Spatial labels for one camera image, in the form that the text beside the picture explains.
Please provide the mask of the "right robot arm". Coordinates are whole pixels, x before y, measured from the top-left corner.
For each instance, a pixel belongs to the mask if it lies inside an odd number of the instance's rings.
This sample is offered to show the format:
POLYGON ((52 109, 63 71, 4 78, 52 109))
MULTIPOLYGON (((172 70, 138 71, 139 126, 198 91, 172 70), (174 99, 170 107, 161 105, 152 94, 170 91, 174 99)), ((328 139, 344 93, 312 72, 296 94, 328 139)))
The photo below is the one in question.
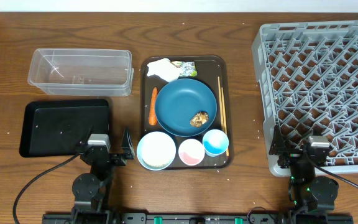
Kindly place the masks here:
POLYGON ((269 154, 278 156, 277 164, 290 170, 288 196, 295 207, 288 211, 287 222, 311 219, 326 222, 327 212, 334 210, 339 184, 325 176, 317 176, 315 169, 326 162, 330 144, 324 136, 309 136, 301 148, 285 144, 279 125, 275 125, 269 154))

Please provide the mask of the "white tissue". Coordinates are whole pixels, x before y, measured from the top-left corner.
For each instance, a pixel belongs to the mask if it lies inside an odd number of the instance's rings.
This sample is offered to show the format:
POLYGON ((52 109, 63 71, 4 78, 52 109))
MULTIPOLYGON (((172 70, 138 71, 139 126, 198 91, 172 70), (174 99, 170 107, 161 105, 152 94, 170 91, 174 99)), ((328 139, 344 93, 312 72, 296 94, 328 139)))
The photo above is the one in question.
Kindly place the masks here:
POLYGON ((147 76, 156 75, 166 82, 177 80, 181 74, 181 69, 176 67, 167 58, 163 58, 147 64, 147 76))

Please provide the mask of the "light blue cup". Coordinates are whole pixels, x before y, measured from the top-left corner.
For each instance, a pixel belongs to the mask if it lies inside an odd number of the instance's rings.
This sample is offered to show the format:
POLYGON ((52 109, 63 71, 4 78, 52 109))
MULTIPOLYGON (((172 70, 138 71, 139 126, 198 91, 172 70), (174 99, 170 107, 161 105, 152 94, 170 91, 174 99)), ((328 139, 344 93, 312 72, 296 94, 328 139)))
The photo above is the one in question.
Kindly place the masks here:
POLYGON ((212 129, 204 134, 202 143, 209 157, 217 157, 227 151, 229 138, 225 132, 212 129))

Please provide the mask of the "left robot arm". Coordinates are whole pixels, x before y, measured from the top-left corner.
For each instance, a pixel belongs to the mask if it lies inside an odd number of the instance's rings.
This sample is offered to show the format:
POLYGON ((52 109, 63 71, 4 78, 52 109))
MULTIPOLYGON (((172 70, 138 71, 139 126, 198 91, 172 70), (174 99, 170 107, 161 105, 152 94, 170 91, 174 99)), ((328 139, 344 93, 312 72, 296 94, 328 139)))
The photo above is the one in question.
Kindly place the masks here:
POLYGON ((109 192, 114 177, 114 168, 125 166, 134 159, 134 148, 129 130, 124 130, 121 153, 111 153, 108 134, 88 133, 76 149, 80 159, 91 166, 88 173, 79 175, 73 182, 75 196, 74 223, 113 223, 114 210, 109 207, 109 192))

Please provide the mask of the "orange carrot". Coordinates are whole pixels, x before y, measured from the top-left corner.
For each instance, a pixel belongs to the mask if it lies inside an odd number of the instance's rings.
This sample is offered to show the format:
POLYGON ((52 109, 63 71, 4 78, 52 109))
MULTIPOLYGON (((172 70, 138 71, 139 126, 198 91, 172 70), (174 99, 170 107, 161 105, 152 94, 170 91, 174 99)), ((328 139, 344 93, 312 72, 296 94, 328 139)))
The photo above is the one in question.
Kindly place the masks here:
POLYGON ((154 126, 157 124, 157 117, 155 114, 155 103, 157 100, 157 96, 158 96, 158 89, 157 89, 157 87, 154 87, 154 89, 152 90, 152 96, 151 96, 151 100, 150 100, 150 111, 149 111, 149 124, 151 126, 154 126))

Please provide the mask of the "pink cup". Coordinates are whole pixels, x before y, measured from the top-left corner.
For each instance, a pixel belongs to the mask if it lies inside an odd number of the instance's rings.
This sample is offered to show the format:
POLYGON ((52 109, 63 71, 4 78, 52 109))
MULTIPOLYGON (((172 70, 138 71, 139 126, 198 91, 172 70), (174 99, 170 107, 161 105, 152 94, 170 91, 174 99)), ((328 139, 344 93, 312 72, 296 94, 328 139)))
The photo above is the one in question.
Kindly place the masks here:
POLYGON ((184 164, 188 166, 198 165, 205 156, 204 146, 196 139, 187 139, 180 144, 178 155, 184 164))

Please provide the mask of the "blue plate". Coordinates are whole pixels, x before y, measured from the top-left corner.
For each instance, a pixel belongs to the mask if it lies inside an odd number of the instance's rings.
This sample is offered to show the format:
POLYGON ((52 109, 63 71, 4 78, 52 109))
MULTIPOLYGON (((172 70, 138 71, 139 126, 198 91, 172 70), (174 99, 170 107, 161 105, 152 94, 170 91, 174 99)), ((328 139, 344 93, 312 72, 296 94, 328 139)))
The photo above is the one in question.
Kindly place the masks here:
POLYGON ((155 114, 161 127, 179 137, 192 137, 207 130, 218 110, 213 91, 203 82, 182 78, 165 85, 155 102, 155 114), (208 114, 208 121, 200 127, 190 124, 199 113, 208 114))

